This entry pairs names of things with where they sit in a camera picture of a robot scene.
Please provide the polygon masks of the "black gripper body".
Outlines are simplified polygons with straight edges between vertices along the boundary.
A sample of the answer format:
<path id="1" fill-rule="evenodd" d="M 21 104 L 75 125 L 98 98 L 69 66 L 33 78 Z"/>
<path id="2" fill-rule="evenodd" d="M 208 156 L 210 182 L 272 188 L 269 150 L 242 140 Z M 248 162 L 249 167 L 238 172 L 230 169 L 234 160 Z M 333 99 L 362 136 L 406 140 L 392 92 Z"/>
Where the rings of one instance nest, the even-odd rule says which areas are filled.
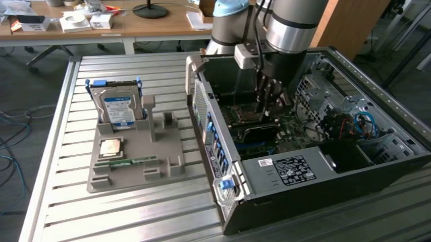
<path id="1" fill-rule="evenodd" d="M 274 79 L 282 87 L 288 87 L 301 67 L 306 50 L 298 53 L 268 52 L 261 55 L 262 70 L 260 86 L 264 86 L 265 80 Z"/>

